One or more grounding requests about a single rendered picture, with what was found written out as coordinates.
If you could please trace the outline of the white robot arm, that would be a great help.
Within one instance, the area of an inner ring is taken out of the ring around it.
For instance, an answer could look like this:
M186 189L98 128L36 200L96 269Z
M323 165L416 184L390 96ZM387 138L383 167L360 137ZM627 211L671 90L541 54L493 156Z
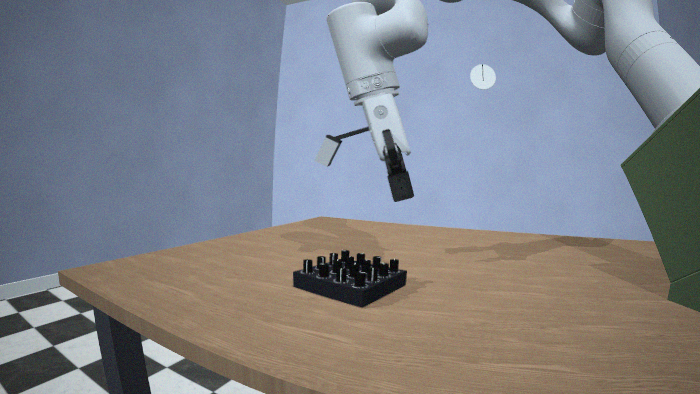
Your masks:
M653 132L700 88L700 66L657 23L652 0L513 1L542 15L576 50L606 52ZM350 100L400 88L393 60L420 49L428 37L420 0L352 0L331 11L327 24ZM326 135L314 161L330 166L340 139L367 131Z

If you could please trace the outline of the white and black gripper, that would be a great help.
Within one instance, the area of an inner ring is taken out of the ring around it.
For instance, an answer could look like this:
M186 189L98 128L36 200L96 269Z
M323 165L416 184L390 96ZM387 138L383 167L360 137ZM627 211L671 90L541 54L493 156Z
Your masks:
M376 151L378 150L378 156L386 164L387 178L394 202L414 197L409 173L406 171L401 153L407 155L407 152L404 151L408 151L408 155L410 155L411 151L394 100L397 95L399 95L399 91L387 91L354 102L354 106L362 105L373 143ZM383 151L383 149L385 150ZM383 151L383 156L381 156L381 151Z

